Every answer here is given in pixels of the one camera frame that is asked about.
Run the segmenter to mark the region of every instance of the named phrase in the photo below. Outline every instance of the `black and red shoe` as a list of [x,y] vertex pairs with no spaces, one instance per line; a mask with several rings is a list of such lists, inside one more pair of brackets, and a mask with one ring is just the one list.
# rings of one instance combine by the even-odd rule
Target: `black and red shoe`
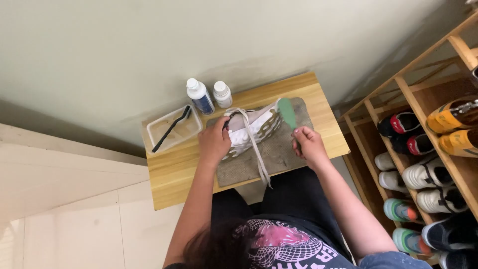
[[388,138],[403,135],[418,127],[420,122],[411,109],[390,115],[377,124],[379,133]]
[[395,152],[407,155],[425,155],[435,150],[421,126],[412,132],[390,138],[390,142]]

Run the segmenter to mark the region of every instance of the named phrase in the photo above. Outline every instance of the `bottle cap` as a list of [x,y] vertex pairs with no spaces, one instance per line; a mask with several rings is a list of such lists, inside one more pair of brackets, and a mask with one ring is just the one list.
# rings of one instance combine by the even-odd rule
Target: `bottle cap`
[[223,96],[228,93],[228,86],[223,81],[214,83],[214,93],[217,96]]
[[199,86],[199,83],[197,82],[197,80],[195,78],[190,78],[186,82],[186,87],[188,87],[188,88],[193,88],[194,89],[197,86]]

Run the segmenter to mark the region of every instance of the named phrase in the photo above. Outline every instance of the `gray mat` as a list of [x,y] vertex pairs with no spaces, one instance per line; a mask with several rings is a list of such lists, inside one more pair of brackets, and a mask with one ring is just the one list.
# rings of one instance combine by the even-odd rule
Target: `gray mat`
[[[295,111],[297,126],[314,128],[304,100],[295,97],[291,98],[291,103]],[[207,121],[206,126],[214,124],[216,120],[217,118]],[[286,123],[282,123],[271,137],[257,144],[269,175],[306,165],[305,161],[298,158],[292,151],[291,133],[291,128]],[[217,168],[217,182],[220,187],[259,177],[261,176],[257,168],[257,157],[252,147],[234,159],[221,161]]]

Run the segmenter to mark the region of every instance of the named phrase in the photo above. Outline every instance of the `blue label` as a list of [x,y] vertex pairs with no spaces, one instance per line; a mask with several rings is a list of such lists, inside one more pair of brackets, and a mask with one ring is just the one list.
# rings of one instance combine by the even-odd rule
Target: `blue label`
[[211,104],[207,100],[207,96],[204,95],[200,99],[192,99],[194,105],[199,109],[199,111],[204,114],[204,115],[209,115],[212,114],[213,109],[211,107]]

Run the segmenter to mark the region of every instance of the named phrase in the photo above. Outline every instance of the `black shoe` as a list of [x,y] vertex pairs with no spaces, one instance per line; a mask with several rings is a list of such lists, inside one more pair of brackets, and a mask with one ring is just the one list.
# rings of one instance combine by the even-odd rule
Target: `black shoe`
[[411,109],[390,115],[377,124],[379,133],[391,138],[417,129],[420,122]]
[[390,138],[393,150],[407,155],[425,155],[435,150],[422,127],[407,134]]
[[459,250],[444,252],[440,255],[442,269],[476,269],[478,268],[478,252],[475,250]]
[[478,223],[470,210],[425,226],[425,244],[442,251],[474,249],[478,246]]

